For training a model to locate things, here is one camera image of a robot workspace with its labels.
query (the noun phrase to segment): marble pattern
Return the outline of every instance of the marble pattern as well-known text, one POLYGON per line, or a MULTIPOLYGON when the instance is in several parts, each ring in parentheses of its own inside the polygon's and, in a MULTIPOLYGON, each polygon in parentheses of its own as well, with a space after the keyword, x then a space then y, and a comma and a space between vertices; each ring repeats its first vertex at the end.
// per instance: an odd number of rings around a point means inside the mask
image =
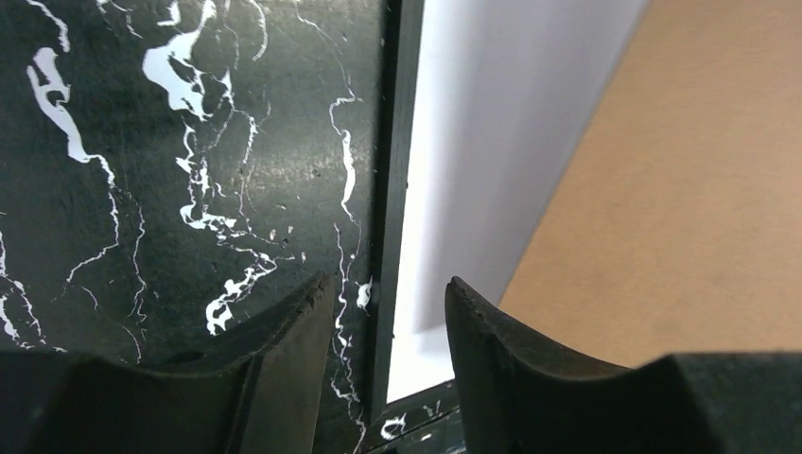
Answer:
POLYGON ((364 452, 380 21, 362 0, 0 4, 0 348, 155 364, 317 270, 316 452, 364 452))

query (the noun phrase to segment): tan surface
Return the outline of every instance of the tan surface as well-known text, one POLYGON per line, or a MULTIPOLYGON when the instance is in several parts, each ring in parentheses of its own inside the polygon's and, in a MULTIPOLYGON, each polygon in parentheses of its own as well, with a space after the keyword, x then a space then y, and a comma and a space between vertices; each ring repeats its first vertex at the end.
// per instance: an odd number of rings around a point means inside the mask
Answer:
POLYGON ((653 2, 501 307, 625 365, 802 349, 802 2, 653 2))

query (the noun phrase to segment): white wall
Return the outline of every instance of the white wall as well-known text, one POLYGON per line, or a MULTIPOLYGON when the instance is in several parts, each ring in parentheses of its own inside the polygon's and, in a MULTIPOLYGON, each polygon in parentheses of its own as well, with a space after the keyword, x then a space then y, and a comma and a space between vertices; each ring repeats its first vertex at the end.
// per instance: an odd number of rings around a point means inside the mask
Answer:
POLYGON ((427 0, 390 401, 453 377, 445 284, 498 302, 645 3, 427 0))

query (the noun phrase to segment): curved black piece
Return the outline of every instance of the curved black piece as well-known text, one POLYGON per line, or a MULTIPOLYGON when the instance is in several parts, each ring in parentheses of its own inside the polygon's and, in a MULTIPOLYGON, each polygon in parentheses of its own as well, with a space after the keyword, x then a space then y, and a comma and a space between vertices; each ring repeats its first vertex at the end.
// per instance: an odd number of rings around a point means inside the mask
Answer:
POLYGON ((471 454, 802 452, 802 355, 669 355, 633 371, 502 313, 455 277, 445 319, 471 454))
POLYGON ((318 275, 278 306, 169 363, 0 353, 0 452, 311 452, 334 284, 318 275))

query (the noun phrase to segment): black frame edge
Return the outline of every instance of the black frame edge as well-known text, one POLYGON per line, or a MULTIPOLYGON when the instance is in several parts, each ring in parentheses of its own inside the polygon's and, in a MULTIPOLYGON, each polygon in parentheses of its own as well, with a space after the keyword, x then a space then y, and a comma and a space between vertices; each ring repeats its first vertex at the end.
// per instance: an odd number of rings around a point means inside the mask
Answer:
POLYGON ((372 344, 368 345, 365 376, 370 386, 365 393, 370 424, 387 409, 424 0, 387 0, 386 6, 381 94, 383 104, 392 108, 381 110, 376 156, 377 167, 385 171, 376 175, 376 200, 384 204, 376 207, 379 222, 374 232, 382 248, 372 264, 378 279, 374 280, 371 295, 370 315, 375 322, 369 323, 368 340, 372 344))

